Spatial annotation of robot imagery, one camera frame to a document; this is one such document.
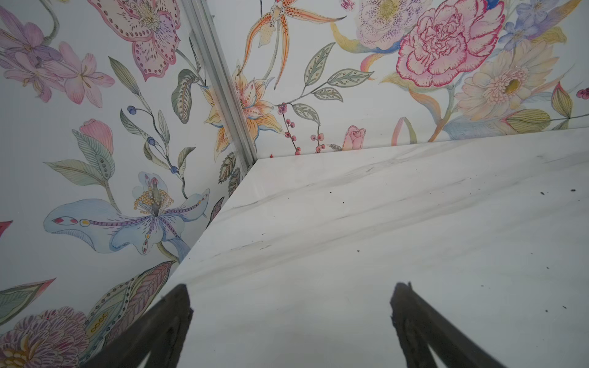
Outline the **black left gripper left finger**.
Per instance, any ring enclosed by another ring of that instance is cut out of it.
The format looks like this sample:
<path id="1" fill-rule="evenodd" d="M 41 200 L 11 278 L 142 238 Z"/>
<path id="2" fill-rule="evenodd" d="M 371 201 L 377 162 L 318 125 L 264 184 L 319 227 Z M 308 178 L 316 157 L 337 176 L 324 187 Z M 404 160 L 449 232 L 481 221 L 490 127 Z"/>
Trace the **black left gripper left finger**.
<path id="1" fill-rule="evenodd" d="M 179 284 L 83 366 L 174 368 L 192 317 L 187 287 Z"/>

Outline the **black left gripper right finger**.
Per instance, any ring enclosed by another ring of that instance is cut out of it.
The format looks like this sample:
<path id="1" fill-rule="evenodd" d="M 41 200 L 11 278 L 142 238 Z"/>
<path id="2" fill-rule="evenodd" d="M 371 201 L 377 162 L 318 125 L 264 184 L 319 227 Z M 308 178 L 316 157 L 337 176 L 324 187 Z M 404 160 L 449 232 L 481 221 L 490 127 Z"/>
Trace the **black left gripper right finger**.
<path id="1" fill-rule="evenodd" d="M 420 297 L 410 283 L 398 283 L 390 300 L 391 322 L 408 367 L 502 367 Z"/>

